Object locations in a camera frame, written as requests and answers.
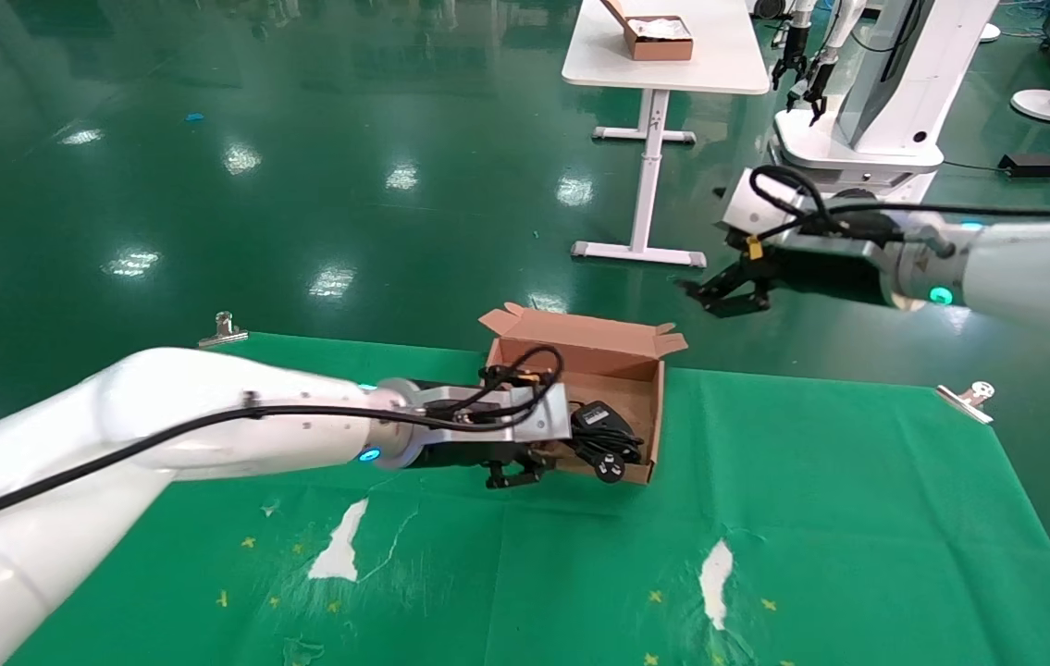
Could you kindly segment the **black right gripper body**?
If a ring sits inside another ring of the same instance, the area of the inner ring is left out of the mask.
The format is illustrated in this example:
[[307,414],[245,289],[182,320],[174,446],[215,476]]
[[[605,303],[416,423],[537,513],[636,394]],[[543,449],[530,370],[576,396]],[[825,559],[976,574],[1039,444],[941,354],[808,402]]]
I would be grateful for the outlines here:
[[901,241],[784,233],[746,237],[746,253],[769,286],[841,301],[904,301],[896,291]]

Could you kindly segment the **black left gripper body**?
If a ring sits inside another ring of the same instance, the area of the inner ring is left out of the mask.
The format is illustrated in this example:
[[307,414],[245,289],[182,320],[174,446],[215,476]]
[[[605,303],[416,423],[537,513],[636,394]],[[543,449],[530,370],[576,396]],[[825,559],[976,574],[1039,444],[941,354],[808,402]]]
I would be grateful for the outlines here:
[[508,441],[447,441],[427,444],[412,461],[412,469],[470,467],[487,463],[528,465],[525,446]]

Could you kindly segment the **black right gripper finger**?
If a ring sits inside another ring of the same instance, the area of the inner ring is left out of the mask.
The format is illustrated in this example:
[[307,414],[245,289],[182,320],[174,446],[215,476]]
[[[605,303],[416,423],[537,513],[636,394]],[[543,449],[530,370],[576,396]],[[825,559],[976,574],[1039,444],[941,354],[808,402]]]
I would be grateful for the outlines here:
[[746,262],[732,262],[714,277],[705,280],[680,280],[680,290],[695,301],[719,301],[752,282]]
[[714,315],[720,319],[741,315],[756,315],[771,308],[770,282],[750,282],[750,290],[746,292],[728,292],[723,298],[714,303]]

